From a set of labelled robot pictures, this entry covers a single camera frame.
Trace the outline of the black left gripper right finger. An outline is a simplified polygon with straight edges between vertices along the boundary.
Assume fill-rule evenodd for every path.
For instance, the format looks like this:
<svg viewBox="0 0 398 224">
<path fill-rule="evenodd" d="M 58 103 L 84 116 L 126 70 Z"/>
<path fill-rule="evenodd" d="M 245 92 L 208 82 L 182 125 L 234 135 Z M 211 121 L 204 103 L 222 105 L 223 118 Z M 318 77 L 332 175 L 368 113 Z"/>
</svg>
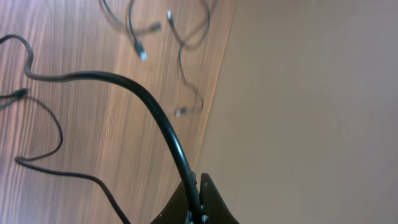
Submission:
<svg viewBox="0 0 398 224">
<path fill-rule="evenodd" d="M 205 224 L 239 224 L 207 173 L 200 176 L 200 202 Z"/>
</svg>

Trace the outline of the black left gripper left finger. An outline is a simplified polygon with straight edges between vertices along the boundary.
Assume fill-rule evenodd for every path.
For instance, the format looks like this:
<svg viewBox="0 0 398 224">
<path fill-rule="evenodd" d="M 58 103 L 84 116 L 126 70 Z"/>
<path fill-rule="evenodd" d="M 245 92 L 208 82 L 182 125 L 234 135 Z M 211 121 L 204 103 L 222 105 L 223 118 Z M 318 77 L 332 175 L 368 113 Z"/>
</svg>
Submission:
<svg viewBox="0 0 398 224">
<path fill-rule="evenodd" d="M 191 223 L 190 211 L 183 183 L 172 194 L 163 210 L 151 221 L 151 224 Z"/>
</svg>

